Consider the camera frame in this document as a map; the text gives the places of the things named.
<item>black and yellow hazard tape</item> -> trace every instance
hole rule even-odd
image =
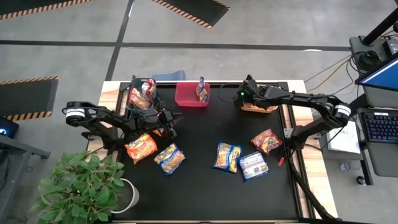
[[[215,23],[225,14],[227,10],[230,9],[229,6],[218,2],[214,0],[206,0],[203,3],[200,3],[198,1],[176,1],[176,0],[153,0],[157,4],[160,4],[163,7],[166,7],[167,9],[193,21],[196,22],[197,24],[206,27],[207,29],[213,28]],[[216,13],[213,15],[210,15],[210,13],[203,13],[203,11],[206,11],[206,7],[212,5],[213,7],[216,7]],[[213,16],[212,19],[209,19],[209,21],[206,21],[206,18],[209,18],[209,16]]]
[[[56,3],[56,4],[51,4],[48,6],[35,7],[33,9],[26,9],[26,10],[21,10],[21,11],[17,11],[17,12],[0,15],[0,20],[15,18],[15,17],[19,17],[19,16],[26,16],[29,14],[45,12],[45,11],[49,11],[49,10],[53,10],[53,9],[60,9],[62,7],[72,6],[72,5],[81,4],[81,3],[90,2],[90,1],[94,1],[94,0],[71,0],[71,1],[64,1],[64,2],[60,2],[60,3]]]
[[[24,83],[24,82],[39,82],[39,81],[58,80],[58,79],[60,79],[59,76],[28,78],[28,79],[24,79],[24,80],[11,80],[11,81],[0,82],[0,85],[17,84],[17,83]]]
[[[27,114],[14,114],[4,116],[4,118],[10,121],[21,121],[26,119],[39,119],[39,118],[48,118],[52,115],[52,111],[41,111],[41,112],[34,112],[34,113],[27,113]]]

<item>blue object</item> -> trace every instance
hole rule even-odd
[[[362,84],[379,86],[390,90],[398,90],[398,58],[382,66],[373,74],[361,80]]]
[[[183,70],[179,70],[179,71],[176,71],[173,73],[156,74],[156,75],[153,75],[152,78],[156,81],[185,80],[185,72]]]

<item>concrete floor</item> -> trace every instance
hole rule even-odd
[[[96,0],[55,11],[0,21],[0,40],[115,42],[128,0]],[[124,42],[349,46],[348,38],[366,35],[395,7],[392,0],[223,0],[231,10],[207,30],[150,0],[135,0]],[[21,142],[51,151],[48,161],[34,158],[10,218],[23,220],[36,196],[39,180],[48,176],[63,152],[85,150],[82,129],[65,124],[61,109],[70,100],[98,102],[113,47],[0,45],[0,81],[59,75],[54,113],[46,119],[19,122]],[[215,50],[122,48],[112,80],[131,75],[185,70],[187,80],[306,80],[349,55],[349,52],[298,50]],[[353,77],[357,74],[349,70]],[[312,88],[331,70],[306,83]],[[332,93],[347,85],[341,69],[316,93]],[[352,87],[338,96],[356,98]],[[325,160],[339,217],[368,223],[396,223],[398,179],[377,177],[362,187],[360,170],[343,172],[341,161]]]

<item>potted plant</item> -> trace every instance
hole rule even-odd
[[[137,203],[137,189],[121,179],[124,165],[111,155],[100,160],[94,152],[62,155],[50,178],[41,181],[32,207],[39,212],[39,223],[106,222],[112,211],[123,212]]]

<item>desk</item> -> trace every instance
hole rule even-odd
[[[236,81],[219,81],[219,80],[218,81],[207,81],[207,82],[210,82],[210,83],[211,82],[217,82],[217,83],[235,82],[236,83]],[[257,81],[257,82],[287,82],[290,91],[295,90],[296,92],[302,92],[302,93],[306,92],[305,85],[302,80],[281,80],[281,81],[279,81],[279,80],[278,81],[261,80],[261,81]],[[118,99],[120,83],[121,83],[120,81],[104,82],[102,91],[101,91],[101,96],[99,98],[99,103],[98,103],[100,106],[106,106],[110,110],[116,109],[116,102]],[[121,112],[122,113],[124,112],[124,103],[122,104]],[[288,109],[285,105],[284,105],[284,113],[285,113],[285,118],[286,118],[285,119],[286,126],[289,128],[289,127],[291,127],[292,122],[290,121],[290,119],[288,119],[288,117],[289,117]],[[304,126],[313,121],[310,108],[293,106],[293,113],[294,113],[296,125]],[[319,143],[316,140],[309,139],[307,141],[307,143],[319,147]],[[101,140],[90,141],[88,144],[88,150],[93,151],[101,146],[102,146]],[[104,157],[106,155],[106,151],[100,150],[100,151],[98,151],[98,154],[100,157]],[[302,154],[303,154],[303,160],[304,160],[304,164],[305,164],[306,174],[308,177],[308,183],[309,183],[311,191],[317,197],[319,202],[326,208],[326,210],[334,217],[337,217],[335,203],[333,200],[333,195],[332,195],[329,180],[328,180],[328,175],[326,173],[325,163],[323,162],[322,152],[306,146],[303,149]],[[296,168],[299,169],[297,155],[294,155],[294,161],[295,161]],[[303,210],[303,216],[308,217],[307,200],[301,190],[299,190],[299,195],[300,195],[300,204],[301,204],[302,210]]]

